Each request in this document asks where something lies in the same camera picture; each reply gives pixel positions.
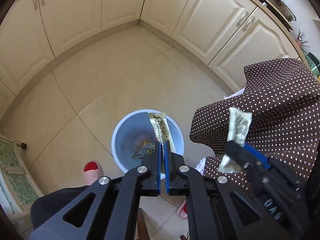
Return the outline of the light blue trash bin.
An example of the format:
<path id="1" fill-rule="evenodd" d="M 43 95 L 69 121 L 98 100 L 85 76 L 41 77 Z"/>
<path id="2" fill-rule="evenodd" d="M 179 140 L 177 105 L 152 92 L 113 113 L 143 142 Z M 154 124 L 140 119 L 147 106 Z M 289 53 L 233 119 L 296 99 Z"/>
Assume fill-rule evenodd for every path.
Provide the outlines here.
<path id="1" fill-rule="evenodd" d="M 118 167 L 126 173 L 141 164 L 136 154 L 146 140 L 153 145 L 156 137 L 149 119 L 149 113 L 158 113 L 152 109 L 141 109 L 123 117 L 114 129 L 111 139 L 111 151 Z"/>

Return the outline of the white plastic bag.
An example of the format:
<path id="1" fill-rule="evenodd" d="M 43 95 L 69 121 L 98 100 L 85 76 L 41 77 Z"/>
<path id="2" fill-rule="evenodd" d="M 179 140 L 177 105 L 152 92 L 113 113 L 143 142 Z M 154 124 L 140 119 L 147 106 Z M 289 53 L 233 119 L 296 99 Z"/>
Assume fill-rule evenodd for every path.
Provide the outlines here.
<path id="1" fill-rule="evenodd" d="M 135 148 L 141 148 L 144 145 L 144 142 L 149 140 L 150 136 L 147 133 L 142 133 L 138 137 L 136 137 L 133 141 L 133 145 Z"/>

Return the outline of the brown polka dot tablecloth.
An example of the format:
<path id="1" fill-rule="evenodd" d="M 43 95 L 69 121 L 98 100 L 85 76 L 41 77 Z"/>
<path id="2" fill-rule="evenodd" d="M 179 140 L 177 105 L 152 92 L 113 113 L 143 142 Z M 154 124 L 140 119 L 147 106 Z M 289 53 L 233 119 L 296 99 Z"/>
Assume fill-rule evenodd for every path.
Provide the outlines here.
<path id="1" fill-rule="evenodd" d="M 244 68 L 242 94 L 199 108 L 190 130 L 192 142 L 214 151 L 202 174 L 218 171 L 227 142 L 229 109 L 252 114 L 246 142 L 291 168 L 306 183 L 306 195 L 319 189 L 319 83 L 310 68 L 292 58 L 274 59 Z"/>

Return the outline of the pink utensil cup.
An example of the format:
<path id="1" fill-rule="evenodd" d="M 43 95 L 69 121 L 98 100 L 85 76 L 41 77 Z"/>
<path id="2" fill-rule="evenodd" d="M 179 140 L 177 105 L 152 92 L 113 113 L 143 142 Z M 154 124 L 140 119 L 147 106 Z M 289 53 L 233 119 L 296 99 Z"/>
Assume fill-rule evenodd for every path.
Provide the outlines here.
<path id="1" fill-rule="evenodd" d="M 296 42 L 300 48 L 302 47 L 310 48 L 309 41 L 306 38 L 304 38 L 304 34 L 300 29 L 298 30 Z"/>

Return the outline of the red slipper foot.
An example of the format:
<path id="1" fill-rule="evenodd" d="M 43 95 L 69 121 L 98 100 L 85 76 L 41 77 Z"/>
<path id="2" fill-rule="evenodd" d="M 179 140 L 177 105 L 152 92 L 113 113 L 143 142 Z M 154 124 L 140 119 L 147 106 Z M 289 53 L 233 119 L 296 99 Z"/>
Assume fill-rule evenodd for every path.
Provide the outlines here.
<path id="1" fill-rule="evenodd" d="M 84 179 L 86 185 L 92 185 L 103 175 L 103 169 L 100 164 L 95 161 L 90 161 L 84 166 Z"/>

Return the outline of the green electric cooker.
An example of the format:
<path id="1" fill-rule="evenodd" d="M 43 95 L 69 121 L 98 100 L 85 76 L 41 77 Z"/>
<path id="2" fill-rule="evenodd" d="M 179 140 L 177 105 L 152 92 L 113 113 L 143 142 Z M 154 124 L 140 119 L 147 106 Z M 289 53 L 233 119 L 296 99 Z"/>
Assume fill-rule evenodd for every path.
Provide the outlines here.
<path id="1" fill-rule="evenodd" d="M 319 73 L 319 67 L 320 67 L 320 62 L 319 62 L 319 59 L 313 55 L 313 53 L 311 52 L 308 52 L 307 55 L 305 56 L 310 68 L 311 68 L 311 71 L 313 73 L 313 75 L 315 75 L 316 77 L 319 77 L 320 76 L 320 73 Z"/>

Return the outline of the gold foil snack bag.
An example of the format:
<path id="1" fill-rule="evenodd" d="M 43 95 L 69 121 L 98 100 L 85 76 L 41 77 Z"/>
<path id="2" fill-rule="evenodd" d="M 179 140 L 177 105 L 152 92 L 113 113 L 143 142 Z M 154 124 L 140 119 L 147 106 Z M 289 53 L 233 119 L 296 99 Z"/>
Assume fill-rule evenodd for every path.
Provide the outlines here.
<path id="1" fill-rule="evenodd" d="M 152 154 L 155 151 L 155 144 L 149 139 L 144 140 L 142 146 L 132 156 L 132 159 L 142 159 L 145 155 Z"/>

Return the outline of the beige torn wrapper piece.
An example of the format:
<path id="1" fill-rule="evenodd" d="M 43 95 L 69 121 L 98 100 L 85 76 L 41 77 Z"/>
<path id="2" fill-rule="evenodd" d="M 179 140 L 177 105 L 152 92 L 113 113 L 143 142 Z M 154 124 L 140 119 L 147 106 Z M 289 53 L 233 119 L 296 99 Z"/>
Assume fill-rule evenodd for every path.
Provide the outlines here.
<path id="1" fill-rule="evenodd" d="M 230 107 L 227 141 L 234 141 L 239 146 L 244 147 L 251 122 L 252 113 L 246 113 L 236 107 Z M 239 173 L 241 171 L 241 166 L 225 153 L 218 171 L 226 174 Z"/>

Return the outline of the steel frying pan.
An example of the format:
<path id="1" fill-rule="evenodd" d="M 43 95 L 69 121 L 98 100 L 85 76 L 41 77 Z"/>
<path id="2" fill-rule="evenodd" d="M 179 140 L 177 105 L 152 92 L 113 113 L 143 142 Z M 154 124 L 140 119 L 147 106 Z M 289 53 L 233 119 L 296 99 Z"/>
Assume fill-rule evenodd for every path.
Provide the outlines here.
<path id="1" fill-rule="evenodd" d="M 296 21 L 296 17 L 294 13 L 282 0 L 268 0 L 268 1 L 270 1 L 289 22 Z"/>

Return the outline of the beige printed wrapper strip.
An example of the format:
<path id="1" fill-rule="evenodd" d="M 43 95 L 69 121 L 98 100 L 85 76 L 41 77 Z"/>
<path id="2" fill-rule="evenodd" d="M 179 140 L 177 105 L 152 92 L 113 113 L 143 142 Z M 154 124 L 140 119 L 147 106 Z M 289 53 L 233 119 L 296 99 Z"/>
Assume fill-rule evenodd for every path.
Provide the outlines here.
<path id="1" fill-rule="evenodd" d="M 159 142 L 171 141 L 171 133 L 165 113 L 148 113 L 156 140 Z"/>

